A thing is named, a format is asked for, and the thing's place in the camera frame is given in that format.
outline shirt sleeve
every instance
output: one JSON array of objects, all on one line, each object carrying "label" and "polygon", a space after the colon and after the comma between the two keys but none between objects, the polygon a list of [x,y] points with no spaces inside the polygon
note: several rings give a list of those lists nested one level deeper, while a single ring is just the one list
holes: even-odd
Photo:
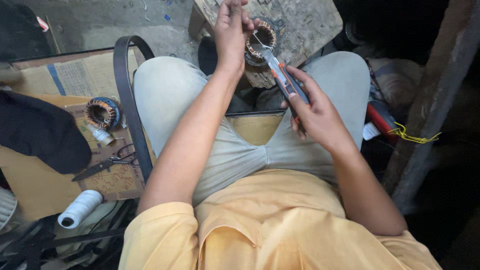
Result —
[{"label": "shirt sleeve", "polygon": [[410,270],[441,270],[428,248],[413,238],[409,231],[400,236],[377,236],[382,245]]},{"label": "shirt sleeve", "polygon": [[125,231],[119,270],[195,269],[197,228],[187,203],[169,202],[142,212]]}]

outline orange utility knife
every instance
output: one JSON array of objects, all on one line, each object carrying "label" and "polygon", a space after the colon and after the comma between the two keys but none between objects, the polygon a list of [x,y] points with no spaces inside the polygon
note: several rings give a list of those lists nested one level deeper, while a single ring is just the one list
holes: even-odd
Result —
[{"label": "orange utility knife", "polygon": [[297,93],[297,95],[299,95],[303,99],[303,101],[305,101],[305,103],[310,105],[307,95],[305,95],[297,81],[295,81],[295,79],[293,79],[292,76],[287,72],[285,64],[279,63],[270,50],[264,49],[262,51],[262,55],[268,62],[268,66],[272,71],[273,79],[275,80],[275,83],[280,87],[280,90],[285,97],[285,100],[287,101],[290,110],[292,111],[293,119],[295,119],[295,122],[299,125],[299,128],[303,132],[305,132],[305,129],[300,123],[297,112],[292,108],[292,105],[288,100],[288,94]]}]

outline electric motor stator with copper coils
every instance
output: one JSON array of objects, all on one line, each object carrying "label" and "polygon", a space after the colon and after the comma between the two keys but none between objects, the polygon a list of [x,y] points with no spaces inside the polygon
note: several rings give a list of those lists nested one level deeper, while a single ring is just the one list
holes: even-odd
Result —
[{"label": "electric motor stator with copper coils", "polygon": [[268,62],[261,53],[263,48],[259,40],[263,45],[270,47],[273,55],[277,56],[280,50],[280,30],[285,27],[285,23],[282,19],[272,22],[266,17],[254,17],[252,20],[256,18],[260,19],[260,24],[255,34],[256,37],[251,35],[245,43],[245,61],[252,66],[264,66]]},{"label": "electric motor stator with copper coils", "polygon": [[97,128],[110,129],[118,124],[120,117],[120,106],[110,98],[92,98],[87,103],[85,119]]}]

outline yellow wire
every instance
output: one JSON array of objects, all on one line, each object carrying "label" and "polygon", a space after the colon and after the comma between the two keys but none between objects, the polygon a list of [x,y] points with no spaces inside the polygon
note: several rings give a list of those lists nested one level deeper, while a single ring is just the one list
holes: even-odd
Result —
[{"label": "yellow wire", "polygon": [[406,127],[404,127],[403,125],[401,125],[397,122],[394,122],[394,123],[397,124],[400,127],[396,128],[396,129],[392,129],[391,131],[388,132],[389,134],[395,134],[395,135],[399,136],[400,138],[402,138],[404,140],[419,143],[419,144],[426,144],[426,143],[429,143],[429,142],[436,141],[436,140],[438,140],[438,135],[441,134],[441,132],[439,132],[430,139],[412,137],[412,136],[407,135],[407,128]]}]

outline hand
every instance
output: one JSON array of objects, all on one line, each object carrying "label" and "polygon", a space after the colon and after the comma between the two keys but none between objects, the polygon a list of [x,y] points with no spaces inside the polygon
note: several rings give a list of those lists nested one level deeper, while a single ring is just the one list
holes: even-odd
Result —
[{"label": "hand", "polygon": [[[305,72],[287,66],[287,71],[297,80],[303,83],[303,91],[308,97],[311,107],[307,106],[297,94],[290,94],[288,100],[297,112],[300,122],[306,133],[327,151],[333,153],[336,150],[354,147],[357,149],[350,133],[343,124],[338,111],[328,96],[320,89],[314,79]],[[290,119],[292,129],[296,131],[301,140],[306,139],[306,134],[299,129],[293,118]]]},{"label": "hand", "polygon": [[216,70],[228,71],[237,79],[245,69],[245,42],[260,23],[260,19],[252,21],[243,10],[247,3],[248,0],[224,0],[215,23]]}]

